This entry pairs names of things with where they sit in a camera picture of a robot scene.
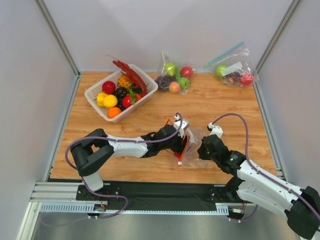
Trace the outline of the orange zip top bag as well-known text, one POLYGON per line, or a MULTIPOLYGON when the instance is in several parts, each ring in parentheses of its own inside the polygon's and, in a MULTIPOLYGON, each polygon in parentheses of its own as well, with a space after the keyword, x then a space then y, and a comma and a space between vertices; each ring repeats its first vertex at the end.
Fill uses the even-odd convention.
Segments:
POLYGON ((175 152, 171 149, 166 149, 172 155, 172 159, 177 161, 179 166, 191 166, 194 168, 205 168, 207 163, 199 158, 198 149, 201 146, 201 139, 206 132, 203 128, 191 127, 184 131, 182 141, 186 140, 184 149, 180 152, 175 152))

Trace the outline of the red fake lobster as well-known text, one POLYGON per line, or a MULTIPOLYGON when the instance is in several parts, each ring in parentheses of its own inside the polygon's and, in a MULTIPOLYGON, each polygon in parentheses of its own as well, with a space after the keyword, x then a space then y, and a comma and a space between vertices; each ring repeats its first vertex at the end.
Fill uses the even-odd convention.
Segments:
POLYGON ((134 88, 141 88, 141 96, 144 97, 148 94, 147 86, 143 79, 125 62, 120 61, 112 55, 107 55, 107 57, 113 58, 113 64, 121 69, 121 72, 124 76, 128 77, 130 82, 134 84, 134 88))

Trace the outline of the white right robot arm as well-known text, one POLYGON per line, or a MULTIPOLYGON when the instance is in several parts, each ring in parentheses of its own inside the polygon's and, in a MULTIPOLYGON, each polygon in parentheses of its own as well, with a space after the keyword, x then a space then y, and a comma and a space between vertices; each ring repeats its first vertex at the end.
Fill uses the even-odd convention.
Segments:
POLYGON ((301 188, 259 167, 236 150, 229 150, 215 134, 205 136, 198 149, 202 160, 212 160, 224 173, 232 175, 232 191, 284 218, 300 237, 311 240, 320 230, 320 195, 311 186, 301 188))

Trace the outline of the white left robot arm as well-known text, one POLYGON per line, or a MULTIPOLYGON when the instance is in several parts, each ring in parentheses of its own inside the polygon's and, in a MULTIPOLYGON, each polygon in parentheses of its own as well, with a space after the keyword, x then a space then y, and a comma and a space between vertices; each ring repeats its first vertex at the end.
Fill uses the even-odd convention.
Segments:
POLYGON ((67 150, 71 152, 79 176, 90 190, 96 192, 104 187, 99 169, 109 158, 150 158, 162 150, 180 155, 187 144, 184 133, 188 127, 167 124, 157 132, 136 138, 107 135, 102 128, 98 128, 74 141, 67 150))

